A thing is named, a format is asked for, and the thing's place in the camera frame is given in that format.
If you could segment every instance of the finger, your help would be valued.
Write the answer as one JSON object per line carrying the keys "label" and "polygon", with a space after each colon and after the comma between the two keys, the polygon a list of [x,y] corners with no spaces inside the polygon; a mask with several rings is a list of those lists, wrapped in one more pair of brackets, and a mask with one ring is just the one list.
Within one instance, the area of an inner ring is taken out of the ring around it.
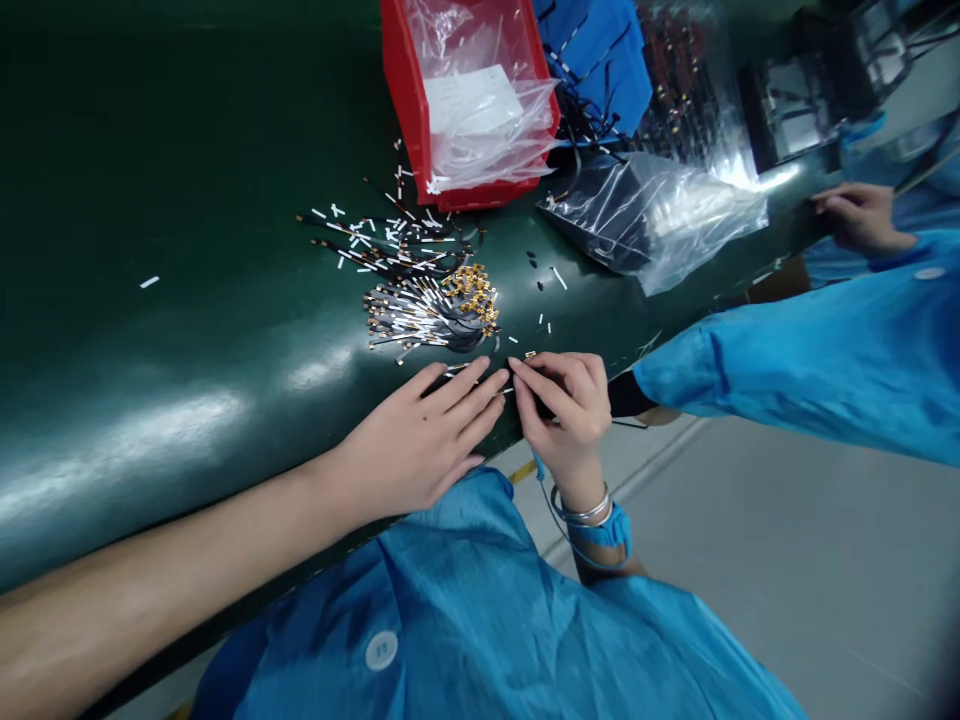
{"label": "finger", "polygon": [[812,198],[813,201],[826,200],[831,197],[848,197],[855,200],[870,200],[871,198],[883,195],[890,188],[883,185],[870,185],[868,183],[841,183],[837,187],[817,193]]}
{"label": "finger", "polygon": [[402,394],[410,399],[419,398],[430,389],[431,385],[443,377],[446,371],[447,366],[444,363],[430,363],[410,378],[406,384],[397,391],[397,394]]}
{"label": "finger", "polygon": [[447,411],[444,416],[451,427],[457,431],[463,430],[475,417],[483,412],[487,404],[500,388],[510,379],[510,371],[506,368],[497,370],[484,380],[477,388]]}
{"label": "finger", "polygon": [[517,410],[520,412],[523,436],[534,447],[542,445],[548,437],[547,426],[537,413],[537,401],[533,399],[533,392],[519,375],[513,378],[513,389],[517,394]]}
{"label": "finger", "polygon": [[525,361],[528,367],[540,368],[551,373],[555,373],[563,378],[563,384],[573,399],[581,407],[593,405],[593,400],[597,394],[597,388],[587,371],[586,365],[580,360],[572,357],[572,353],[557,355],[556,353],[545,352],[534,355]]}
{"label": "finger", "polygon": [[545,378],[532,367],[528,367],[517,358],[510,358],[510,367],[517,377],[523,380],[543,404],[565,424],[576,423],[577,417],[586,412],[576,401],[567,395],[553,380]]}
{"label": "finger", "polygon": [[863,220],[864,211],[842,197],[830,197],[823,201],[824,212],[841,220],[856,223]]}
{"label": "finger", "polygon": [[487,403],[483,411],[473,418],[470,424],[460,433],[460,437],[457,438],[457,444],[461,451],[470,452],[483,442],[483,439],[493,430],[493,426],[497,424],[497,420],[503,414],[503,408],[506,404],[507,401],[503,395],[495,397]]}
{"label": "finger", "polygon": [[457,376],[437,390],[430,397],[425,398],[430,407],[437,412],[446,412],[473,390],[477,380],[490,365],[490,358],[482,355],[457,373]]}
{"label": "finger", "polygon": [[607,369],[603,365],[603,358],[599,355],[594,355],[592,353],[566,353],[571,357],[577,358],[582,362],[586,368],[587,372],[590,373],[590,377],[593,379],[594,385],[597,386],[597,389],[603,388],[606,390],[607,387]]}
{"label": "finger", "polygon": [[468,472],[473,470],[475,467],[483,465],[483,461],[483,455],[471,455],[466,460],[462,460],[453,470],[444,475],[440,480],[440,483],[437,485],[436,497],[433,498],[433,502],[436,503],[437,500],[446,495],[447,491],[456,485],[457,481]]}

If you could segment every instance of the bangle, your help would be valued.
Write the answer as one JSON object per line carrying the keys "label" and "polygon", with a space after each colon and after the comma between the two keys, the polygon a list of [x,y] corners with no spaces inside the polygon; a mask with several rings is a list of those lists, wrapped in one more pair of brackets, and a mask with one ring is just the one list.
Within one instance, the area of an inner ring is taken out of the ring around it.
{"label": "bangle", "polygon": [[603,500],[601,500],[600,504],[593,508],[593,510],[588,510],[585,513],[572,513],[565,510],[562,507],[562,504],[557,503],[557,494],[559,492],[560,489],[554,485],[553,490],[550,491],[550,503],[553,505],[553,509],[556,511],[560,519],[566,522],[568,525],[584,526],[589,521],[595,520],[598,517],[603,517],[603,522],[606,522],[610,518],[610,514],[613,510],[613,503],[610,501],[610,490],[607,487],[606,482],[603,483]]}
{"label": "bangle", "polygon": [[[617,565],[601,565],[597,562],[594,562],[586,554],[578,548],[573,541],[567,536],[564,535],[563,528],[560,527],[560,523],[557,521],[557,514],[560,513],[560,517],[565,517],[569,515],[562,508],[557,508],[557,490],[556,487],[553,488],[553,501],[547,500],[547,488],[544,487],[543,479],[547,474],[547,468],[543,464],[543,460],[540,459],[540,456],[536,453],[533,454],[534,462],[537,463],[537,481],[540,485],[540,492],[543,493],[543,501],[547,503],[547,508],[550,510],[550,517],[557,526],[557,530],[560,531],[560,535],[570,543],[571,549],[579,555],[585,563],[591,567],[595,567],[599,570],[619,570],[630,560],[630,555],[632,554],[632,548],[630,547],[630,518],[627,517],[618,505],[610,503],[610,514],[607,515],[607,518],[599,526],[586,526],[586,525],[576,525],[568,524],[567,527],[571,534],[576,534],[579,538],[586,540],[587,542],[592,542],[595,545],[604,545],[608,547],[619,547],[623,545],[626,550],[626,557]],[[604,492],[604,504],[606,504],[610,499],[610,492],[607,488],[607,484],[603,484]]]}

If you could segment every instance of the silver bracelet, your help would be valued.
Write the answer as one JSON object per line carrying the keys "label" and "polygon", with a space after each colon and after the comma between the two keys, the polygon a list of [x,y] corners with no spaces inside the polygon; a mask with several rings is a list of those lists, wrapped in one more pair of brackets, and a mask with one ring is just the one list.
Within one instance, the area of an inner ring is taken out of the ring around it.
{"label": "silver bracelet", "polygon": [[573,525],[586,525],[590,520],[604,514],[606,511],[606,517],[604,517],[603,522],[606,522],[610,518],[610,514],[613,512],[613,502],[610,500],[610,491],[607,488],[607,483],[603,483],[603,500],[597,505],[593,510],[588,510],[585,513],[572,513],[567,510],[564,510],[563,507],[557,503],[557,494],[560,492],[560,489],[554,485],[553,490],[550,491],[550,503],[553,505],[553,509],[556,510],[557,515],[564,522],[573,524]]}

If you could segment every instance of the blue wrist strap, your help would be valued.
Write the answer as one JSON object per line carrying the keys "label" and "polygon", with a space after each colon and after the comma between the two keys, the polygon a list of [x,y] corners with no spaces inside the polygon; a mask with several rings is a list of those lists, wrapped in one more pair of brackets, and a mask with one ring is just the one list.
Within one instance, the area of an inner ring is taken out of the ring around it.
{"label": "blue wrist strap", "polygon": [[567,525],[570,537],[583,540],[601,547],[620,547],[623,545],[630,557],[630,516],[620,506],[613,504],[613,512],[603,525],[584,527],[582,525]]}
{"label": "blue wrist strap", "polygon": [[557,526],[557,529],[560,531],[560,535],[570,543],[570,548],[588,564],[592,565],[595,568],[600,568],[601,570],[619,570],[624,565],[627,564],[627,561],[630,560],[630,556],[633,554],[633,544],[630,537],[630,517],[620,509],[620,506],[616,503],[613,503],[613,510],[610,513],[610,517],[607,518],[607,521],[603,525],[597,525],[594,527],[580,527],[576,525],[568,525],[571,535],[576,536],[578,539],[585,540],[586,542],[593,543],[594,545],[600,545],[601,547],[620,547],[624,546],[626,550],[626,555],[624,555],[623,561],[617,565],[601,565],[596,563],[586,555],[584,555],[580,549],[570,542],[570,538],[566,536],[563,532],[563,528],[560,527],[560,521],[557,520],[556,512],[553,509],[553,504],[547,498],[547,489],[543,484],[544,479],[546,478],[547,468],[543,464],[543,460],[540,459],[540,456],[536,453],[533,454],[533,459],[537,463],[537,480],[540,482],[540,490],[543,492],[543,499],[547,503],[547,508],[550,510],[550,517],[553,518],[554,524]]}

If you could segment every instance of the hand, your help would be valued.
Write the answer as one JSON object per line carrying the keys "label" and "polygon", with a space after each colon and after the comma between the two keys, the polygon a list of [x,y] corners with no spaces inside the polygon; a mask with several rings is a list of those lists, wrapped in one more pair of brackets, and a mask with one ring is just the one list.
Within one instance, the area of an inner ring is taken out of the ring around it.
{"label": "hand", "polygon": [[332,451],[337,475],[361,503],[362,522],[432,507],[483,462],[470,453],[503,412],[503,396],[494,395],[510,377],[498,370],[475,385],[489,365],[490,358],[477,358],[421,397],[447,371],[443,363],[428,365]]}
{"label": "hand", "polygon": [[897,255],[917,244],[912,235],[893,226],[893,188],[864,183],[842,183],[811,198],[817,215],[837,220],[837,245],[871,258]]}
{"label": "hand", "polygon": [[[525,363],[510,358],[523,435],[550,468],[564,504],[584,512],[603,499],[600,438],[610,427],[610,400],[603,360],[584,353],[541,353]],[[537,372],[546,371],[562,383]],[[557,416],[537,414],[534,393]]]}

